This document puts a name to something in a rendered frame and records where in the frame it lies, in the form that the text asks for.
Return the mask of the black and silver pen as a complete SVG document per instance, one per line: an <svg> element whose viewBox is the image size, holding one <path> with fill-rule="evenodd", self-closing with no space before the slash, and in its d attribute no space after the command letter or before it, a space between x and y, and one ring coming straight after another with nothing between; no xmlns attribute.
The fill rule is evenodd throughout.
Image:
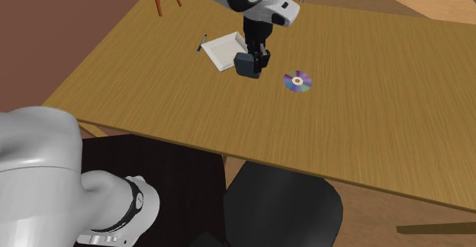
<svg viewBox="0 0 476 247"><path fill-rule="evenodd" d="M203 36L200 44L198 45L198 48L195 51L195 54L198 54L201 51L202 45L205 43L206 39L207 39L207 34Z"/></svg>

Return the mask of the white square plate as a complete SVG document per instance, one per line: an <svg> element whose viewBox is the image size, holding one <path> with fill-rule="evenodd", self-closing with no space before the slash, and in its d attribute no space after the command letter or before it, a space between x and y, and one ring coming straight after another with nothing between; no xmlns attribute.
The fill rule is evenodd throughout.
<svg viewBox="0 0 476 247"><path fill-rule="evenodd" d="M201 45L219 72L234 67L234 57L238 53L247 53L245 39L238 33L218 37Z"/></svg>

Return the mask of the black round chair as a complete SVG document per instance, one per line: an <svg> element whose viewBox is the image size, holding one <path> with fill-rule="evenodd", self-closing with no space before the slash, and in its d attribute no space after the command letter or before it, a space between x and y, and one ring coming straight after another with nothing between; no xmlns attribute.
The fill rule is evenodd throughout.
<svg viewBox="0 0 476 247"><path fill-rule="evenodd" d="M224 195L226 235L188 247L333 247L343 203L325 179L245 162Z"/></svg>

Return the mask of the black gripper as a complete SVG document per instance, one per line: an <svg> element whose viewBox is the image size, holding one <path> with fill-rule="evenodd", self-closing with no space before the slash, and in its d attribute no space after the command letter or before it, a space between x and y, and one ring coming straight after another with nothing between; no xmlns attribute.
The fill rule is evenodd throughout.
<svg viewBox="0 0 476 247"><path fill-rule="evenodd" d="M261 75L262 69L268 65L270 52L265 48L266 39L271 35L273 24L243 18L243 31L249 53L255 53L255 77Z"/></svg>

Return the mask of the wooden table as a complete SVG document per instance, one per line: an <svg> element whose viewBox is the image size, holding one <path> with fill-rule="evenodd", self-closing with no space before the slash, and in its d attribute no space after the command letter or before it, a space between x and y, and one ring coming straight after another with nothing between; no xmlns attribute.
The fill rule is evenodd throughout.
<svg viewBox="0 0 476 247"><path fill-rule="evenodd" d="M241 28L210 0L139 0L47 99L96 126L476 212L476 25L303 4L258 79L208 40ZM307 73L306 92L284 74Z"/></svg>

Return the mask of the dark grey rounded box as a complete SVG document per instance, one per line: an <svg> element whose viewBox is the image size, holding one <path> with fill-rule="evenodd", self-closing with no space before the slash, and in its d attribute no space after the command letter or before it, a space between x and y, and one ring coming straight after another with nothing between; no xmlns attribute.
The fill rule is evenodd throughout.
<svg viewBox="0 0 476 247"><path fill-rule="evenodd" d="M237 53L233 59L236 73L252 79L260 77L259 65L254 55L250 53Z"/></svg>

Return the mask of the iridescent compact disc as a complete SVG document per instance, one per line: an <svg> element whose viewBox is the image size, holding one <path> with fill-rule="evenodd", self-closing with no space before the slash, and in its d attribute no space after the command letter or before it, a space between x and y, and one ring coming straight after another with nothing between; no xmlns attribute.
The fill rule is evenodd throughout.
<svg viewBox="0 0 476 247"><path fill-rule="evenodd" d="M300 70L292 70L284 74L283 82L286 88L294 92L306 92L312 86L311 77Z"/></svg>

